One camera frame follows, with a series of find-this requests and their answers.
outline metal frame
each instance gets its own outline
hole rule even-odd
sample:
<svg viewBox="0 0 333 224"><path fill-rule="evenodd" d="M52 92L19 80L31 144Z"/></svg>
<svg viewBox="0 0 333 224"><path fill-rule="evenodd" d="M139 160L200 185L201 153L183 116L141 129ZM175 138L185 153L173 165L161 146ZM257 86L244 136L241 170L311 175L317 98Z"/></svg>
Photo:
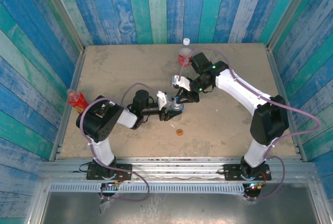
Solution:
<svg viewBox="0 0 333 224"><path fill-rule="evenodd" d="M274 32L268 41L267 47L269 50L274 49L280 36L282 35L283 31L285 30L286 26L288 25L290 19L292 18L293 14L295 13L301 1L302 0L291 0L291 2L289 3L286 11L284 12L283 16L281 17L278 25L274 29Z"/></svg>
<svg viewBox="0 0 333 224"><path fill-rule="evenodd" d="M276 83L277 90L278 90L279 94L286 100L286 104L288 106L290 106L285 88L283 86L280 74L278 72L278 69L277 69L277 66L276 66L276 63L275 63L273 53L272 53L272 51L269 51L269 50L267 50L266 53L267 53L268 61L270 62L270 66L271 66L273 77L274 77L274 80L275 80L275 83ZM288 110L287 114L288 114L290 132L291 133L296 133L297 132L297 127L296 127L295 120L292 116L292 113ZM295 147L298 149L299 154L302 157L302 160L307 161L306 154L304 152L302 141L301 141L301 138L299 137L299 135L294 135L292 137L292 139L293 139Z"/></svg>
<svg viewBox="0 0 333 224"><path fill-rule="evenodd" d="M77 46L79 51L82 51L84 49L83 43L74 26L74 23L73 23L71 17L69 16L69 13L68 13L64 3L62 2L62 0L51 0L51 1L52 1L53 5L56 7L62 21L64 22L66 28L68 29L70 35L72 36L75 45Z"/></svg>
<svg viewBox="0 0 333 224"><path fill-rule="evenodd" d="M43 163L40 182L34 201L31 204L26 223L41 223L44 210L47 207L47 196L49 192L86 192L87 189L96 190L102 183L108 181L87 181L85 173L79 173L79 166L91 159L68 159L55 162ZM159 189L159 192L179 193L175 186L182 186L186 193L195 192L202 186L202 190L211 189L217 185L222 188L228 186L239 187L242 181L230 183L224 180L223 175L217 174L217 170L224 164L239 162L239 157L151 157L151 158L126 158L119 159L120 163L133 164L133 170L144 176L149 183ZM314 163L303 163L297 157L283 157L286 166L285 183L302 183L306 185L311 193L318 218L321 223L331 223L329 204L324 193ZM278 160L267 161L272 171L272 181L278 183L282 177L282 168ZM139 178L133 176L131 185L142 186Z"/></svg>
<svg viewBox="0 0 333 224"><path fill-rule="evenodd" d="M76 68L74 71L71 87L70 87L71 89L76 90L78 87L85 55L86 55L86 48L84 48L83 51L79 55L78 62L76 64ZM66 103L65 109L63 110L63 113L62 113L60 126L58 129L56 139L54 141L54 145L53 145L49 160L55 160L55 159L60 158L60 151L61 151L63 139L65 137L65 132L67 129L69 116L71 114L71 109L72 109L72 107L68 103Z"/></svg>

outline white bottle cap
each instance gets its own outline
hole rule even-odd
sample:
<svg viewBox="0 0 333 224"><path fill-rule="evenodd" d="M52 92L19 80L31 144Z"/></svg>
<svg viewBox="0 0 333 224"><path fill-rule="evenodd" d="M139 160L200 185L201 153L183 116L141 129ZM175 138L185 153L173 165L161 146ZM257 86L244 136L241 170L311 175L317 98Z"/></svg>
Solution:
<svg viewBox="0 0 333 224"><path fill-rule="evenodd" d="M184 38L183 39L183 44L184 45L189 45L189 38Z"/></svg>

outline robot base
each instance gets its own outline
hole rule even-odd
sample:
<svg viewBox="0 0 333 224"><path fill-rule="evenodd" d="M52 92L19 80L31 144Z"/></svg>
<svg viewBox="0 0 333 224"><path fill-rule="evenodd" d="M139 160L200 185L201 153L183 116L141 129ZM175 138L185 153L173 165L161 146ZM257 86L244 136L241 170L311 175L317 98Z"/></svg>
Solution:
<svg viewBox="0 0 333 224"><path fill-rule="evenodd" d="M121 169L126 169L132 171L132 164L116 164L116 159L110 164L110 167L116 167ZM107 169L102 167L100 164L96 163L94 160L92 163L89 164L87 170L87 180L112 180L112 181L121 181L123 178L121 177L124 175L125 180L130 180L132 177L131 173L122 172L119 173L117 171Z"/></svg>
<svg viewBox="0 0 333 224"><path fill-rule="evenodd" d="M267 164L262 164L258 167L257 173L250 179L246 179L240 170L240 164L226 164L223 169L217 173L225 176L226 181L270 181L272 179L270 167Z"/></svg>

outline beige tabletop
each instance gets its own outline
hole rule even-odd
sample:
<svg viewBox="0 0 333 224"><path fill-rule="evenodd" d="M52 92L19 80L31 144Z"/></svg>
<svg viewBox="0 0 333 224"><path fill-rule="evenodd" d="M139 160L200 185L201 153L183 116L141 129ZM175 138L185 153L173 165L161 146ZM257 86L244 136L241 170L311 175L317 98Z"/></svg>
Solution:
<svg viewBox="0 0 333 224"><path fill-rule="evenodd" d="M277 95L277 88L263 44L197 44L193 48L210 46L229 57L234 70L257 89ZM178 50L181 45L108 45L89 46L78 85L88 102L103 95L120 102L133 83L141 82L174 96L171 76L179 74ZM203 51L209 60L221 60L210 51ZM195 77L192 67L184 76ZM134 87L124 104L131 103ZM86 139L75 126L78 113L72 109L60 157L92 157ZM109 137L116 157L168 156L243 156L252 137L249 112L226 92L214 89L200 94L200 102L185 104L180 121L159 121L151 116L137 130L116 125ZM177 129L184 134L178 136ZM282 140L272 154L294 156L292 139Z"/></svg>

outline blue wooden wall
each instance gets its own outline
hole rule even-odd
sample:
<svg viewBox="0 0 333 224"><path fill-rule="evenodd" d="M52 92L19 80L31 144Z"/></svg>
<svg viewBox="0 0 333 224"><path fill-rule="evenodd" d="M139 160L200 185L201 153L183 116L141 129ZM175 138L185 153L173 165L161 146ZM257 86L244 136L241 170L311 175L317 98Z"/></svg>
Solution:
<svg viewBox="0 0 333 224"><path fill-rule="evenodd" d="M79 51L51 0L0 0L0 223L23 223Z"/></svg>
<svg viewBox="0 0 333 224"><path fill-rule="evenodd" d="M290 105L323 123L301 140L333 198L333 0L302 0L273 53ZM294 119L302 131L316 126L303 115Z"/></svg>
<svg viewBox="0 0 333 224"><path fill-rule="evenodd" d="M267 43L291 0L62 0L85 46Z"/></svg>

